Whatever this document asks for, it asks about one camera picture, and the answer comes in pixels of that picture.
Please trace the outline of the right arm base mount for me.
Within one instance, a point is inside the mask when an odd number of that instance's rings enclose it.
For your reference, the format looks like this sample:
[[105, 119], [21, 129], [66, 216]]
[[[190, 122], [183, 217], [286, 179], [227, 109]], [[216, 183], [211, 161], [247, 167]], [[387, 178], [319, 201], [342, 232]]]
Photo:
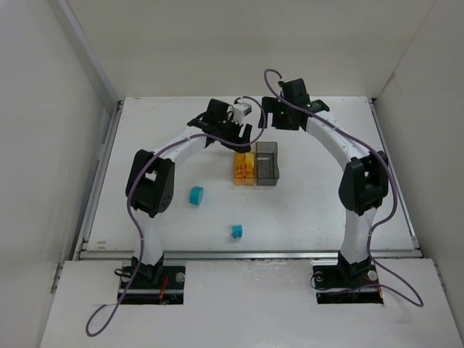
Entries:
[[376, 267], [371, 262], [354, 275], [346, 273], [340, 265], [314, 264], [312, 271], [311, 284], [319, 305], [384, 303]]

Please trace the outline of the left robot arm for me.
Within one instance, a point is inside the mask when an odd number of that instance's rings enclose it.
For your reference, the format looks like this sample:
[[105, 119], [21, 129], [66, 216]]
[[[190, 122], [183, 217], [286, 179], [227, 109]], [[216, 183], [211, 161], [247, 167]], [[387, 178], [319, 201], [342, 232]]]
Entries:
[[153, 280], [161, 274], [164, 252], [160, 232], [152, 223], [173, 200], [175, 171], [215, 141], [237, 153], [250, 151], [252, 126], [242, 121], [251, 111], [252, 106], [243, 101], [228, 104], [210, 99], [206, 111], [188, 121], [168, 144], [154, 151], [136, 152], [125, 194], [127, 211], [139, 237], [131, 260], [137, 275]]

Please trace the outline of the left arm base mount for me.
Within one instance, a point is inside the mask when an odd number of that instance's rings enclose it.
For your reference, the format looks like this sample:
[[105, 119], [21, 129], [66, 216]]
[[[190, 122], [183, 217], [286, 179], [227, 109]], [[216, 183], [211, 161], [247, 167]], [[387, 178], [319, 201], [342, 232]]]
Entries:
[[182, 305], [185, 280], [185, 265], [165, 264], [163, 259], [155, 266], [142, 264], [121, 304]]

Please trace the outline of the yellow lego block bottom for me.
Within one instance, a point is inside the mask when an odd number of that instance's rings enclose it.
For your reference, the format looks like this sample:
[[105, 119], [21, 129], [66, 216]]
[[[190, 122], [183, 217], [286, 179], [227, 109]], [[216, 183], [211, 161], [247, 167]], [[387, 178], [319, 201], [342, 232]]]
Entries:
[[241, 239], [243, 236], [243, 227], [242, 225], [233, 225], [231, 227], [231, 235], [233, 239]]

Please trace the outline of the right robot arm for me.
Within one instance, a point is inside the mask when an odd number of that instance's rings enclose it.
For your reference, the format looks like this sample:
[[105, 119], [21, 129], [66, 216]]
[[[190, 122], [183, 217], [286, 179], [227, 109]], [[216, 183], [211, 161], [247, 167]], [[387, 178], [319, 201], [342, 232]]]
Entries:
[[374, 217], [388, 194], [388, 176], [378, 161], [386, 164], [384, 152], [374, 154], [351, 139], [336, 120], [330, 107], [321, 100], [311, 101], [305, 82], [281, 80], [281, 92], [262, 98], [271, 126], [286, 131], [304, 130], [318, 140], [343, 170], [338, 195], [346, 211], [344, 240], [339, 250], [338, 266], [356, 274], [370, 266], [368, 237]]

